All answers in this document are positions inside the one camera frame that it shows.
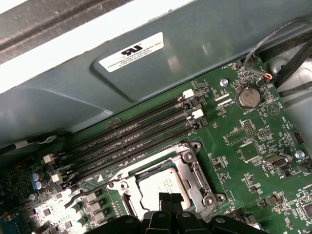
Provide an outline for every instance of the white connector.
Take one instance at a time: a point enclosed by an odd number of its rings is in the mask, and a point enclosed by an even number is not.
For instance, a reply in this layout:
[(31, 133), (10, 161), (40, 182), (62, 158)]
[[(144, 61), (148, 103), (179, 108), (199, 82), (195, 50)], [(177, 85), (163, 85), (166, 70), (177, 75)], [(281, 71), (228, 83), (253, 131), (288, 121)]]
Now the white connector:
[(51, 176), (51, 179), (52, 179), (52, 181), (55, 183), (55, 182), (58, 182), (58, 181), (62, 180), (63, 177), (61, 176), (60, 173), (56, 173), (55, 175), (52, 175), (52, 176)]
[(54, 160), (54, 154), (48, 154), (43, 157), (44, 163), (49, 163), (49, 162), (52, 162), (53, 160)]
[(201, 109), (199, 109), (197, 111), (194, 111), (192, 113), (193, 119), (197, 119), (197, 118), (202, 117), (202, 116), (204, 116), (204, 113), (203, 113), (203, 111)]
[(193, 97), (195, 94), (193, 92), (193, 89), (188, 89), (188, 90), (185, 90), (183, 93), (182, 93), (183, 97), (185, 99), (188, 99), (190, 97)]

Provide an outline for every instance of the green circuit board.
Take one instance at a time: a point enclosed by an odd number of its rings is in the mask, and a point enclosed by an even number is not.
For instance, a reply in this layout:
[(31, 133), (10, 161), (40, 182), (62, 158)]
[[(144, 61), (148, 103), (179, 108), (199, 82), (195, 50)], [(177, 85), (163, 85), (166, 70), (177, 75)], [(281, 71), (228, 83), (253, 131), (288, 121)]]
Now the green circuit board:
[[(253, 59), (251, 66), (263, 69), (259, 58)], [(221, 85), (222, 79), (226, 79), (228, 84)], [(242, 104), (238, 104), (241, 101), (238, 94), (242, 87), (246, 88), (246, 85), (255, 88), (260, 94), (260, 102), (255, 108), (244, 108)], [(183, 134), (184, 129), (191, 125), (189, 121), (182, 121), (180, 125), (174, 125), (172, 128), (170, 122), (157, 124), (157, 119), (165, 115), (169, 116), (170, 113), (176, 111), (176, 106), (172, 109), (164, 109), (161, 116), (155, 113), (149, 118), (138, 121), (140, 123), (138, 126), (143, 127), (154, 121), (154, 128), (147, 129), (145, 133), (146, 136), (155, 134), (152, 139), (148, 138), (147, 146), (151, 145), (151, 142), (160, 143), (152, 145), (149, 150), (144, 151), (144, 154), (122, 158), (123, 160), (115, 164), (111, 163), (101, 171), (90, 173), (88, 178), (75, 175), (79, 189), (89, 191), (96, 188), (109, 181), (120, 169), (179, 142), (200, 142), (202, 148), (196, 157), (203, 173), (212, 191), (226, 196), (225, 202), (213, 212), (212, 216), (242, 208), (247, 213), (252, 213), (256, 222), (269, 233), (304, 234), (312, 231), (310, 226), (312, 224), (312, 177), (300, 171), (298, 167), (310, 160), (309, 152), (274, 85), (264, 82), (260, 76), (244, 68), (237, 68), (235, 63), (201, 75), (40, 152), (39, 160), (35, 160), (36, 166), (23, 169), (23, 173), (30, 174), (35, 171), (35, 167), (37, 167), (36, 170), (40, 168), (46, 170), (46, 165), (42, 162), (44, 154), (66, 151), (90, 137), (111, 130), (113, 125), (118, 126), (120, 123), (131, 121), (155, 107), (177, 99), (184, 91), (190, 89), (198, 97), (197, 104), (200, 105), (204, 114), (200, 119), (200, 128), (186, 131)], [(256, 99), (257, 95), (247, 96), (243, 101), (249, 103), (248, 100), (252, 98)], [(177, 116), (187, 117), (194, 109), (185, 109)], [(167, 129), (165, 132), (161, 131), (162, 126)], [(295, 156), (295, 152), (299, 150), (305, 153), (301, 159)], [(278, 155), (287, 156), (287, 163), (278, 168), (269, 165), (268, 160)], [(88, 160), (90, 163), (93, 162), (92, 157)], [(92, 170), (94, 168), (88, 169), (84, 172), (85, 175)], [(8, 180), (13, 178), (12, 172), (6, 172), (6, 176)], [(16, 186), (30, 187), (22, 192), (24, 200), (21, 201), (23, 204), (21, 210), (24, 216), (31, 206), (38, 207), (43, 200), (55, 200), (57, 194), (55, 188), (48, 186), (51, 191), (48, 196), (44, 194), (45, 197), (43, 197), (41, 191), (32, 191), (31, 182), (22, 184), (20, 182)], [(29, 194), (32, 193), (36, 193), (41, 200), (29, 201)], [(103, 189), (101, 198), (105, 201), (104, 207), (110, 219), (127, 214), (117, 192)], [(55, 200), (49, 206), (58, 206), (58, 203)], [(88, 214), (86, 211), (81, 211), (81, 215)], [(39, 226), (46, 220), (44, 217), (37, 219), (25, 217), (25, 222), (33, 226)], [(62, 224), (55, 223), (53, 227), (57, 225), (60, 226), (60, 233), (76, 233), (66, 230)], [(90, 222), (85, 229), (88, 230), (98, 225)]]

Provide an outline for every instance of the mounting hole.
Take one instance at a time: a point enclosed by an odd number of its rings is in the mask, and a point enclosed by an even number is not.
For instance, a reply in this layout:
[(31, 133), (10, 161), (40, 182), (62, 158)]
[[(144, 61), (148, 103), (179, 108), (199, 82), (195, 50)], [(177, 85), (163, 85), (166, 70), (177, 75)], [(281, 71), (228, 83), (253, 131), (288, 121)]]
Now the mounting hole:
[(215, 220), (218, 223), (225, 223), (225, 220), (223, 218), (216, 218)]
[(219, 202), (223, 202), (225, 200), (225, 198), (223, 196), (218, 196), (218, 201)]

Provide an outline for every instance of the capacitor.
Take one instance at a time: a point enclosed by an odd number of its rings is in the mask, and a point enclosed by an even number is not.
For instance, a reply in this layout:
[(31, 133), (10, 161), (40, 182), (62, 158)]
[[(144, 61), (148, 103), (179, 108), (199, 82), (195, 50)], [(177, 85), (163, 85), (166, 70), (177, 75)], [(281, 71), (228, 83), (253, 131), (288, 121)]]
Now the capacitor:
[(39, 190), (47, 186), (47, 181), (42, 179), (35, 182), (35, 189)]
[(42, 172), (32, 173), (32, 175), (30, 176), (30, 179), (32, 181), (38, 181), (38, 180), (40, 180), (42, 178), (43, 178), (43, 173)]
[(48, 225), (42, 225), (41, 227), (38, 227), (36, 230), (32, 231), (31, 234), (42, 234), (45, 230), (48, 229)]
[(70, 213), (72, 215), (75, 215), (80, 211), (80, 209), (81, 209), (81, 205), (79, 203), (77, 203), (76, 205), (74, 205), (70, 208)]
[(70, 187), (64, 190), (63, 194), (69, 196), (70, 194), (72, 194), (74, 191), (76, 190), (75, 187)]
[(82, 218), (80, 218), (80, 219), (76, 222), (75, 227), (76, 227), (77, 229), (80, 229), (80, 228), (82, 228), (82, 227), (86, 224), (86, 222), (87, 222), (87, 220), (86, 220), (84, 217), (82, 217)]

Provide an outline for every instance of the cable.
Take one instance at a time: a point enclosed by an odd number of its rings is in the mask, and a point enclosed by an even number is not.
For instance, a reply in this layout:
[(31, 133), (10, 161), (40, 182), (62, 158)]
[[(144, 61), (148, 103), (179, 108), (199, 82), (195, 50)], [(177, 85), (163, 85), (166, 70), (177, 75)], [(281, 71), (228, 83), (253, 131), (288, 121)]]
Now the cable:
[(307, 41), (302, 48), (292, 57), (292, 59), (283, 66), (277, 73), (277, 78), (274, 80), (276, 88), (285, 83), (298, 68), (309, 58), (312, 54), (312, 39)]
[(87, 192), (82, 192), (82, 193), (76, 194), (75, 196), (73, 196), (73, 197), (70, 199), (69, 202), (67, 202), (67, 203), (64, 205), (65, 209), (67, 209), (68, 207), (70, 207), (70, 206), (74, 203), (74, 201), (75, 201), (77, 198), (79, 198), (79, 197), (81, 197), (81, 196), (87, 196), (87, 195), (90, 195), (90, 194), (92, 194), (92, 193), (95, 193), (96, 191), (98, 191), (98, 190), (102, 189), (103, 187), (106, 187), (107, 185), (109, 185), (109, 184), (111, 184), (111, 183), (114, 183), (114, 182), (117, 182), (117, 180), (108, 181), (107, 183), (102, 184), (101, 186), (98, 186), (98, 187), (95, 188), (95, 189), (92, 189), (92, 190), (87, 191)]
[(8, 145), (8, 146), (0, 149), (0, 156), (4, 155), (4, 154), (6, 154), (12, 150), (23, 148), (23, 147), (31, 145), (31, 144), (48, 144), (48, 143), (51, 143), (57, 137), (58, 137), (57, 135), (48, 136), (46, 138), (46, 140), (44, 140), (42, 142), (38, 142), (38, 141), (36, 141), (36, 139), (28, 139), (28, 140), (19, 141), (17, 143)]
[(286, 96), (290, 96), (290, 95), (293, 95), (293, 94), (300, 93), (302, 91), (309, 90), (311, 88), (312, 88), (312, 81), (309, 81), (308, 83), (299, 85), (299, 86), (294, 87), (292, 89), (282, 91), (282, 92), (279, 93), (279, 95), (281, 97), (286, 97)]
[(4, 155), (12, 150), (15, 150), (16, 149), (16, 146), (13, 144), (13, 145), (8, 145), (2, 149), (0, 149), (0, 156), (1, 155)]
[(245, 62), (244, 62), (244, 66), (246, 68), (247, 71), (262, 75), (264, 77), (267, 77), (265, 72), (259, 71), (257, 69), (254, 69), (252, 67), (248, 66), (248, 62), (251, 59), (252, 55), (256, 52), (257, 49), (259, 49), (264, 43), (266, 43), (268, 40), (270, 40), (272, 37), (274, 37), (279, 31), (281, 31), (283, 28), (286, 28), (294, 23), (303, 23), (309, 27), (312, 28), (312, 22), (307, 21), (305, 19), (293, 19), (281, 26), (279, 26), (277, 29), (275, 29), (273, 32), (271, 32), (270, 34), (268, 34), (263, 40), (261, 40), (254, 48), (252, 48), (250, 50), (250, 52), (247, 54)]

